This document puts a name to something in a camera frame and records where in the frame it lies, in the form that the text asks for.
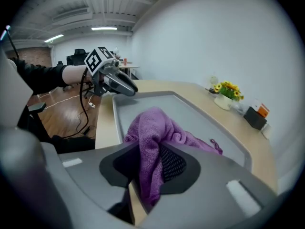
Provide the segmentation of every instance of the person's arm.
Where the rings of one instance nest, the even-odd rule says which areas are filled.
[[[66,87],[73,83],[80,83],[86,66],[56,66],[45,67],[26,63],[24,60],[12,58],[17,66],[19,75],[35,94],[51,91],[56,87]]]

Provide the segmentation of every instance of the black mesh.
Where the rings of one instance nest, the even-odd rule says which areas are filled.
[[[160,145],[160,153],[163,166],[162,177],[164,183],[166,183],[179,176],[185,170],[186,162],[181,156],[163,145]]]

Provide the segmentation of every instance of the flower pot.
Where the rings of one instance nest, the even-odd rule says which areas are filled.
[[[214,103],[216,103],[222,109],[230,110],[233,100],[222,94],[218,94],[218,96],[214,99]]]

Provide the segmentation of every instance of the ceiling light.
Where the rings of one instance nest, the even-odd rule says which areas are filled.
[[[114,30],[116,31],[116,27],[93,27],[91,28],[93,31],[99,31],[99,30]]]
[[[46,41],[44,41],[44,42],[50,42],[50,41],[53,41],[53,40],[55,40],[55,39],[57,39],[57,38],[60,38],[60,37],[62,37],[63,35],[58,35],[58,36],[54,36],[54,37],[52,37],[52,38],[50,38],[50,39],[48,39],[48,40],[46,40]]]

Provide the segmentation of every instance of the purple towel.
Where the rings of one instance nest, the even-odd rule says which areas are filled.
[[[174,120],[170,119],[162,109],[153,107],[139,114],[131,123],[124,142],[138,141],[140,144],[140,186],[141,199],[155,205],[160,198],[162,180],[162,163],[159,157],[159,143],[173,141],[197,147],[202,150],[222,154],[221,148],[211,139],[214,149],[204,141],[184,131]]]

